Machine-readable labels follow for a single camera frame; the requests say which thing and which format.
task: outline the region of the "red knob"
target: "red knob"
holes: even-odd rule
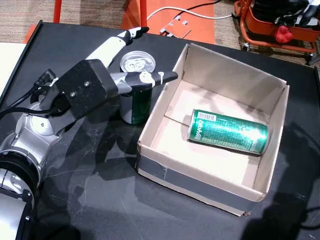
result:
[[[288,43],[292,40],[293,35],[290,29],[286,26],[280,26],[275,32],[275,40],[280,44]]]

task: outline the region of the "white cable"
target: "white cable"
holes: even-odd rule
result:
[[[231,17],[231,15],[227,15],[227,16],[204,16],[204,15],[201,15],[201,14],[198,14],[198,13],[195,13],[193,11],[189,11],[187,9],[183,9],[183,8],[180,8],[180,7],[175,7],[175,6],[164,6],[164,7],[161,7],[157,10],[155,10],[154,12],[152,12],[146,19],[149,20],[153,15],[155,15],[157,12],[160,12],[164,9],[174,9],[174,10],[179,10],[179,11],[183,11],[183,12],[186,12],[188,14],[192,14],[192,15],[195,15],[197,17],[200,17],[200,18],[205,18],[205,19],[213,19],[213,20],[218,20],[218,19],[225,19],[225,18],[229,18]]]

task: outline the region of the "standing can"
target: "standing can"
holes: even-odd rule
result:
[[[131,51],[120,60],[122,71],[152,73],[156,68],[155,59],[144,51]],[[139,125],[147,121],[150,113],[152,88],[120,95],[120,115],[128,124]]]
[[[260,155],[267,148],[269,136],[264,124],[194,109],[188,139]]]

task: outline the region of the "cardboard box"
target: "cardboard box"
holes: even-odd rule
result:
[[[142,176],[206,204],[241,216],[269,191],[289,86],[257,68],[197,46],[186,45],[138,141]],[[187,140],[193,109],[268,125],[261,156]]]

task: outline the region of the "gray duct tape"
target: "gray duct tape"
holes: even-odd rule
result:
[[[199,194],[207,199],[228,205],[232,208],[250,212],[256,201],[224,191],[180,172],[167,168],[138,153],[138,168],[172,185]]]

